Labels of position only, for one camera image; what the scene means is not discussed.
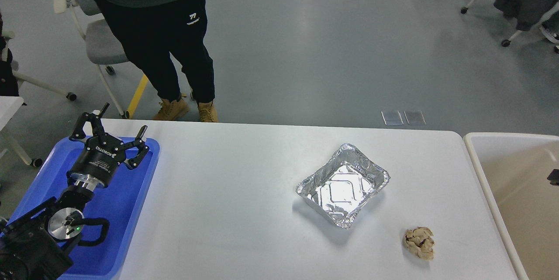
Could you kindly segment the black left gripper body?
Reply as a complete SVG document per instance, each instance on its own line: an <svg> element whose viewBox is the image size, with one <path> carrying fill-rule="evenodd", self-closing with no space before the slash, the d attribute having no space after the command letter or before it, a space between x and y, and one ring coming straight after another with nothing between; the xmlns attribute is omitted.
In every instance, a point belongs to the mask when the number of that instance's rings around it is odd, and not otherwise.
<svg viewBox="0 0 559 280"><path fill-rule="evenodd" d="M126 150L130 143L120 138L106 135L93 135L85 142L84 150L78 156L72 168L67 171L68 185L86 183L87 189L108 188L119 164L126 159Z"/></svg>

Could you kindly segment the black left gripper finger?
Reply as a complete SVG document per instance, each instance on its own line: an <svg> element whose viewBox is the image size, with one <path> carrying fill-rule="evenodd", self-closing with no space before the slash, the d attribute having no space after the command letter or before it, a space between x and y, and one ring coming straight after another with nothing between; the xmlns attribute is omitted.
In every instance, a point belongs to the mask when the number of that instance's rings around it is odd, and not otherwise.
<svg viewBox="0 0 559 280"><path fill-rule="evenodd" d="M138 167L141 164L142 160L144 159L144 157L149 151L149 147L143 139L147 129L148 126L143 125L141 129L139 129L138 134L136 135L133 141L122 144L122 152L124 153L128 149L131 149L132 147L138 150L136 156L132 158L126 158L126 157L124 158L124 164L128 168L128 170L136 169L136 167Z"/></svg>
<svg viewBox="0 0 559 280"><path fill-rule="evenodd" d="M108 139L108 133L105 132L101 118L110 106L110 103L105 103L99 114L83 112L77 119L75 127L72 134L69 136L70 141L74 142L86 142L86 133L84 132L84 126L89 123L92 128L92 136L100 137L101 142L106 142Z"/></svg>

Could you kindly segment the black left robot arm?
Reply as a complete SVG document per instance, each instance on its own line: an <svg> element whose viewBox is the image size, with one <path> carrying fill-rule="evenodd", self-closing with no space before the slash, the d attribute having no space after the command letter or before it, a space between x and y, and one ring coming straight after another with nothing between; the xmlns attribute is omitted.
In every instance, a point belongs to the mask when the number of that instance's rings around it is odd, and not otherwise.
<svg viewBox="0 0 559 280"><path fill-rule="evenodd" d="M96 189L108 188L121 165L134 170L148 154L143 125L129 142L104 130L100 113L84 112L69 140L84 145L66 172L67 187L20 218L1 222L1 278L3 280L56 280L74 262L76 247L102 244L110 230L107 218L88 218L86 205Z"/></svg>

